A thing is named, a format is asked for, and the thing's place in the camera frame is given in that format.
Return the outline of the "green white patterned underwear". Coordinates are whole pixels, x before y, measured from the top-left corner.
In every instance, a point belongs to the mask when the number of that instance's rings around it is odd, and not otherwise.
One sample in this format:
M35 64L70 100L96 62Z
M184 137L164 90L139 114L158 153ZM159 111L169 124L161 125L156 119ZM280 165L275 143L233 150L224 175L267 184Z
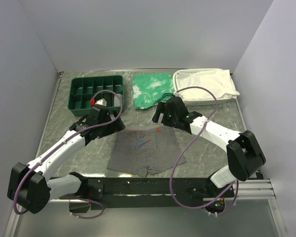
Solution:
M133 76L132 98L136 110L145 110L166 102L172 97L172 76L167 73L139 74Z

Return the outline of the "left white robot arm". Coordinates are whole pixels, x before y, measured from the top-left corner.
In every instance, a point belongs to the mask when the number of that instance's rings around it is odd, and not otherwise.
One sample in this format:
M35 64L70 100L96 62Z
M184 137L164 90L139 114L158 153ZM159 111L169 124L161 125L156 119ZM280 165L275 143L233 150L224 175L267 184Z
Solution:
M121 112L110 111L102 105L92 106L89 114L73 123L65 135L45 153L28 162L17 163L11 170L7 196L13 201L13 210L22 215L36 214L55 198L73 195L90 201L96 189L88 178L71 172L62 178L52 179L57 169L77 151L91 141L119 132L125 128Z

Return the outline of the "green compartment organizer tray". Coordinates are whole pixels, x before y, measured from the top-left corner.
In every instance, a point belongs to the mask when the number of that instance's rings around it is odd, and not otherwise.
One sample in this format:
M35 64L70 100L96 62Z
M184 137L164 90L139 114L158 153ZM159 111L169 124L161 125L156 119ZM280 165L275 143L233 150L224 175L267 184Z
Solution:
M97 76L86 78L74 78L71 81L68 109L75 117L82 117L91 110L90 100L97 94L95 100L105 99L109 110L120 111L119 99L107 92L115 92L123 99L123 76Z

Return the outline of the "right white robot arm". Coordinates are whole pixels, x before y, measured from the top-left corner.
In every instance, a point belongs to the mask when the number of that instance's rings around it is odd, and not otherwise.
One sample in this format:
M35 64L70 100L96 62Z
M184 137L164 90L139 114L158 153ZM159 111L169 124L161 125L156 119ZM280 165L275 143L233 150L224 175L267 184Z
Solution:
M199 112L189 112L180 98L172 98L168 102L159 102L152 121L157 123L163 115L161 123L197 135L210 141L226 152L227 165L215 171L208 178L207 193L217 197L224 186L234 181L246 181L257 172L266 159L261 147L251 131L235 131L209 120Z

